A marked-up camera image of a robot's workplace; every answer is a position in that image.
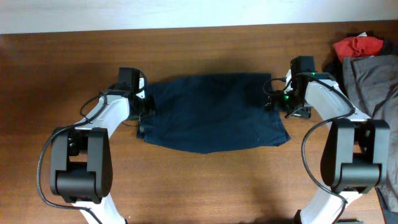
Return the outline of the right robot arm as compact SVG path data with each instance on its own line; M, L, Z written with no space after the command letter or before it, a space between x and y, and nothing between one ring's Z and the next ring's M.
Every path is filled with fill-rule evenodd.
M386 181L390 127L355 107L330 73L315 70L312 56L292 59L281 81L283 89L264 90L267 110L283 111L287 118L309 119L315 109L322 118L308 130L301 145L304 168L318 191L296 212L293 222L339 223L352 202ZM320 161L322 180L318 181L307 164L305 148L310 135L323 125L329 133Z

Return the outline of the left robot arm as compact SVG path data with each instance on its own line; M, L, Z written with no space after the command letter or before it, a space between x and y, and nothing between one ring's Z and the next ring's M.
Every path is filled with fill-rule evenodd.
M121 67L117 82L94 97L96 106L81 113L81 121L57 128L45 144L51 148L51 192L64 200L62 209L79 210L88 223L127 222L111 196L109 139L124 121L155 113L146 83L139 69Z

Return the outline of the navy blue shorts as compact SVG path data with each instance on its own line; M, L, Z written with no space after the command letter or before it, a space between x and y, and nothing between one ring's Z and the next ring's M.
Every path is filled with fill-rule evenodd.
M153 83L155 114L142 118L137 138L179 151L208 154L280 146L290 136L277 111L267 111L268 73L226 73Z

